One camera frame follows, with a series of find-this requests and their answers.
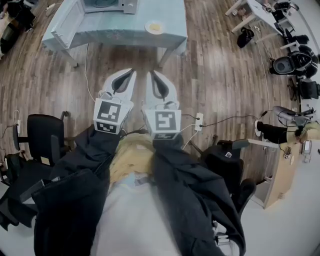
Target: backpack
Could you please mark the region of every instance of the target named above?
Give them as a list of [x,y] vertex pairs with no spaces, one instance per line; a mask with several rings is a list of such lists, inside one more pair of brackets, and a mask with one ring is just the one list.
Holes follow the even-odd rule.
[[254,38],[255,33],[251,29],[247,29],[245,27],[241,28],[241,32],[242,34],[239,35],[236,44],[240,48],[243,48],[251,41],[252,38]]

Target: white shoe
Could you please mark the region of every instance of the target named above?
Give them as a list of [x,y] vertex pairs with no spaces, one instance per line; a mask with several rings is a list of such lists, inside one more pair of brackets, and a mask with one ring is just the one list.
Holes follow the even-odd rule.
[[255,135],[256,135],[257,137],[260,137],[260,136],[261,136],[261,131],[259,131],[258,128],[257,128],[258,122],[259,122],[258,120],[256,120],[256,121],[254,122],[254,132],[255,132]]

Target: floor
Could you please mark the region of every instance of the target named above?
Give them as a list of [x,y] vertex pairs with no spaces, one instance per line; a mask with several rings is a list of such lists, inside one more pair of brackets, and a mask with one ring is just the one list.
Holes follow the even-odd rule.
[[[290,101],[288,78],[268,73],[268,56],[277,58],[286,54],[279,49],[282,46],[280,37],[259,44],[259,47],[251,43],[240,49],[237,46],[237,34],[232,34],[230,30],[241,20],[224,14],[233,4],[232,0],[184,2],[188,30],[187,51],[182,56],[171,56],[163,69],[157,68],[156,50],[153,48],[95,43],[88,46],[86,73],[94,97],[98,96],[104,81],[114,72],[131,67],[138,71],[132,99],[136,107],[127,121],[127,131],[144,124],[139,106],[144,99],[145,77],[150,69],[162,72],[175,84],[182,113],[204,113],[205,124],[231,116],[259,117],[263,111],[276,105],[298,107],[296,102]],[[46,4],[41,2],[33,11],[37,16],[35,29],[23,33],[13,49],[0,61],[1,134],[7,125],[13,124],[15,109],[21,113],[23,136],[27,135],[29,114],[59,117],[62,111],[69,111],[71,116],[66,125],[67,136],[75,136],[93,123],[94,102],[87,91],[84,76],[87,46],[82,45],[71,51],[79,63],[76,68],[43,47],[41,39],[52,18],[45,15]],[[262,34],[268,30],[263,25],[260,28]],[[194,123],[191,117],[182,118],[182,128]],[[272,124],[276,124],[272,112],[270,119]],[[201,149],[206,149],[215,134],[223,140],[256,138],[254,120],[252,117],[232,118],[206,127],[194,137],[193,142]],[[262,120],[270,123],[269,115]],[[194,132],[192,128],[183,131],[184,140],[187,141]],[[10,130],[6,132],[0,146],[7,153],[16,152]],[[186,150],[196,154],[189,146]],[[244,159],[244,176],[259,181],[264,175],[267,160],[262,149],[250,152]]]

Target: black jacket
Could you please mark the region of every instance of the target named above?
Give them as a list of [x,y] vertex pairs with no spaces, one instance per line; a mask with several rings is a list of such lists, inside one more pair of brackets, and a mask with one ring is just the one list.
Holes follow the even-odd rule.
[[[39,213],[34,229],[36,256],[89,256],[110,183],[109,165],[120,137],[91,126],[77,147],[54,167],[64,177],[33,195]],[[223,179],[181,150],[182,137],[154,141],[153,175],[177,246],[183,256],[223,256],[212,221],[246,246],[240,218]]]

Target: desk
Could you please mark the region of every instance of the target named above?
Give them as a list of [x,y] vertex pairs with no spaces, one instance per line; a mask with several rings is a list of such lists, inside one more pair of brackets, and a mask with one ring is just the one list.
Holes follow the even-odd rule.
[[245,20],[243,20],[241,23],[239,23],[237,26],[235,26],[231,32],[235,33],[236,31],[240,30],[241,28],[243,28],[245,25],[247,25],[248,23],[252,22],[253,20],[261,20],[264,21],[265,23],[267,23],[273,30],[273,33],[267,34],[264,37],[258,39],[255,41],[255,43],[259,43],[262,42],[263,40],[266,40],[268,38],[274,37],[276,35],[282,35],[281,32],[276,28],[275,23],[276,20],[274,18],[274,16],[265,11],[263,9],[263,6],[258,3],[255,0],[238,0],[226,13],[225,15],[229,16],[234,10],[236,10],[239,6],[244,5],[244,4],[248,4],[252,14],[250,16],[248,16]]
[[277,150],[276,159],[273,165],[272,178],[257,185],[256,192],[254,194],[255,196],[252,197],[252,200],[266,209],[273,205],[278,199],[282,198],[283,195],[290,190],[299,162],[301,144],[281,144],[281,148],[284,150],[288,146],[292,148],[291,158],[284,159],[285,153],[279,149],[278,144],[262,142],[254,139],[249,139],[249,142]]
[[[83,17],[79,17],[79,26],[65,26],[66,32],[74,30],[74,36],[70,37],[71,42],[66,47],[59,42],[57,35],[52,34],[52,30],[61,20],[75,20],[74,10],[73,13],[66,12],[70,9],[71,2],[66,0],[60,5],[43,35],[42,43],[48,49],[64,55],[73,67],[78,63],[69,55],[68,49],[90,42],[117,46],[151,46],[157,47],[158,53],[165,49],[163,56],[158,54],[160,67],[173,52],[180,55],[186,50],[188,35],[184,0],[139,0],[136,14],[124,14],[121,11],[83,13]],[[145,25],[150,21],[159,22],[163,33],[155,35],[147,32]]]

